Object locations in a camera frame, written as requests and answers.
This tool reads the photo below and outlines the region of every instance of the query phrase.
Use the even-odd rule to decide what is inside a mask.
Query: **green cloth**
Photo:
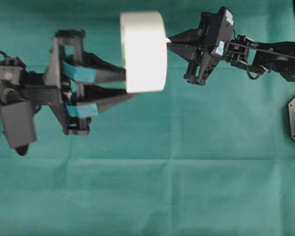
[[[87,52],[121,65],[121,11],[158,10],[171,36],[221,6],[237,34],[295,41],[291,0],[0,0],[0,50],[43,72],[49,38],[79,28]],[[165,90],[94,118],[87,137],[63,135],[48,107],[27,156],[0,133],[0,236],[295,235],[295,83],[221,62],[192,86],[168,55]]]

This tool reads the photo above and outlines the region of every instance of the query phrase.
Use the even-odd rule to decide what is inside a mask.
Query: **blue tape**
[[[96,70],[63,63],[63,73],[76,82],[95,83]]]
[[[90,103],[86,105],[72,106],[66,105],[69,116],[71,117],[93,117],[98,116],[98,109],[96,103]]]

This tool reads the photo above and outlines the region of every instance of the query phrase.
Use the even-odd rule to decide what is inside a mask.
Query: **robotic arm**
[[[51,108],[65,135],[87,135],[92,116],[136,95],[96,85],[124,81],[125,70],[85,52],[84,37],[83,30],[58,31],[44,74],[27,72],[19,58],[0,51],[4,57],[0,61],[0,117],[10,147],[20,155],[36,141],[33,116],[41,106]],[[73,55],[65,54],[65,45],[74,48]]]
[[[295,42],[261,43],[243,35],[231,39],[233,30],[232,12],[221,7],[218,13],[202,12],[198,28],[169,38],[168,50],[188,62],[183,76],[187,82],[204,86],[221,60],[245,70],[252,80],[275,71],[287,81],[295,82]],[[256,50],[252,64],[248,62],[250,50]],[[295,141],[295,98],[288,108],[291,138]]]

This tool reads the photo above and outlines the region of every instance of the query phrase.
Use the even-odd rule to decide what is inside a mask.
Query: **tape roll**
[[[120,14],[126,91],[162,91],[167,73],[167,38],[157,11]]]

